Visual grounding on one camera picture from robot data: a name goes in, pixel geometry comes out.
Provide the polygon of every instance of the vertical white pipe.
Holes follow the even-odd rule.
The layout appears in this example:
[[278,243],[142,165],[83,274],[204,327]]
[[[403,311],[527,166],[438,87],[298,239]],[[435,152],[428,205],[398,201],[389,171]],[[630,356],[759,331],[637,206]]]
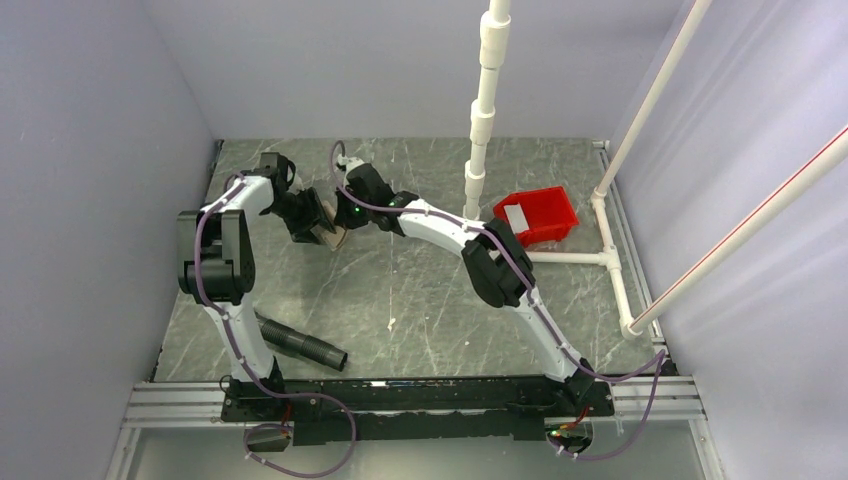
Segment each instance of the vertical white pipe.
[[491,0],[480,19],[480,84],[471,103],[471,157],[465,163],[465,218],[480,217],[480,195],[486,178],[486,147],[495,121],[495,91],[509,38],[510,0]]
[[506,23],[509,21],[509,3],[510,0],[490,0],[489,13],[496,22]]
[[810,186],[831,171],[848,156],[848,126],[842,129],[813,158],[783,182],[757,208],[745,217],[701,260],[683,274],[654,303],[630,324],[634,333],[640,333],[662,315],[680,295],[692,288],[703,277],[715,270],[727,257],[739,249],[783,209],[800,197]]
[[627,158],[627,154],[630,153],[633,143],[636,141],[636,138],[639,137],[642,127],[645,126],[645,121],[648,119],[651,111],[653,111],[654,106],[657,104],[657,100],[659,100],[663,90],[665,90],[665,86],[668,84],[671,74],[674,73],[674,69],[677,68],[677,64],[680,63],[680,58],[683,56],[683,52],[685,52],[686,47],[689,46],[689,41],[692,40],[692,36],[695,35],[695,31],[698,29],[698,25],[700,25],[701,20],[704,18],[704,14],[707,13],[707,8],[711,3],[712,0],[695,0],[695,3],[692,5],[692,9],[689,10],[689,15],[686,16],[686,20],[680,28],[680,33],[678,33],[677,38],[674,39],[674,43],[672,43],[671,49],[668,51],[668,55],[666,55],[665,60],[660,67],[660,71],[657,72],[654,83],[652,83],[651,88],[648,89],[648,93],[642,101],[642,106],[640,106],[639,111],[636,112],[636,116],[633,118],[633,122],[630,123],[630,128],[624,135],[624,139],[621,140],[621,145],[618,147],[618,150],[616,150],[615,155],[610,162],[609,168],[607,168],[603,178],[601,178],[601,183],[595,187],[593,196],[601,198],[606,196],[615,174],[618,173],[618,170],[621,168],[621,164],[624,163],[624,159]]
[[633,313],[630,311],[630,300],[627,299],[624,278],[621,276],[621,259],[618,256],[618,249],[615,248],[615,243],[613,242],[612,230],[610,230],[609,219],[607,219],[605,200],[603,198],[592,198],[591,203],[592,208],[595,210],[595,216],[598,218],[598,229],[601,231],[601,238],[604,241],[604,254],[607,257],[606,267],[612,281],[615,304],[618,307],[618,325],[621,328],[621,334],[625,338],[633,339],[636,338],[638,333],[630,330]]

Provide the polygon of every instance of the red bin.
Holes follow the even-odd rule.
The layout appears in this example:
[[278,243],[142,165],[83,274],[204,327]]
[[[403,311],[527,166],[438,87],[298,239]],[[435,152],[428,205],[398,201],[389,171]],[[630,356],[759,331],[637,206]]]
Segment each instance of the red bin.
[[508,195],[493,209],[495,216],[509,222],[504,211],[508,205],[520,205],[527,219],[528,230],[515,236],[525,248],[539,242],[560,241],[568,235],[571,227],[577,225],[577,214],[565,189],[562,187],[543,188]]

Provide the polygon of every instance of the gray marble surface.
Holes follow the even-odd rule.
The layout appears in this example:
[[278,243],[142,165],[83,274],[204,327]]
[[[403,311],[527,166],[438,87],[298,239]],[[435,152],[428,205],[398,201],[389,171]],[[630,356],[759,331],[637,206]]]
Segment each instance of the gray marble surface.
[[[226,141],[209,187],[217,198],[231,173],[254,168],[259,154],[279,151],[297,164],[306,185],[335,202],[327,171],[331,140]],[[351,139],[349,153],[371,161],[394,189],[410,190],[439,208],[461,212],[467,138]],[[589,206],[601,166],[587,139],[495,138],[489,144],[482,219],[519,190],[562,185],[580,225],[540,250],[598,252],[601,239]],[[620,237],[614,227],[616,238]],[[461,260],[419,240],[370,225],[350,232],[337,252],[295,244],[282,220],[251,226],[257,264],[256,309],[278,322],[350,353],[343,373],[278,355],[287,378],[421,377],[538,373],[513,316],[484,304]],[[625,256],[624,271],[629,272]],[[609,276],[593,265],[536,264],[543,299],[557,324],[599,372],[625,373],[653,355],[650,338],[625,341]],[[624,275],[638,313],[633,278]],[[391,330],[388,325],[395,319]],[[223,342],[208,315],[180,293],[165,336],[157,381],[217,380],[228,373]]]

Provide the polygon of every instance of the white wall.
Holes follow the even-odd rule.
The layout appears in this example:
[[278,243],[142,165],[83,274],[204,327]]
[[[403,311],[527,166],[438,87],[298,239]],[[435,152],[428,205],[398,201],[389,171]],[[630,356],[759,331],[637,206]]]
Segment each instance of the white wall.
[[140,2],[0,5],[0,478],[102,478],[213,141]]
[[[220,138],[468,135],[485,0],[146,3]],[[610,138],[683,3],[513,2],[495,135]]]
[[[619,177],[659,295],[848,123],[840,0],[715,0]],[[677,303],[731,478],[848,477],[848,162]]]

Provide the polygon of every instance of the black hose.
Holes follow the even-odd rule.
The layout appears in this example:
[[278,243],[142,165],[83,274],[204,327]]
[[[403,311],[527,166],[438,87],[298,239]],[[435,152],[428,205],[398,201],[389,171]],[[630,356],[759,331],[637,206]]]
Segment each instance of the black hose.
[[340,372],[344,370],[347,352],[339,350],[320,338],[304,335],[291,327],[275,322],[260,315],[259,312],[256,312],[256,319],[259,321],[262,339],[279,348],[283,353],[301,355]]

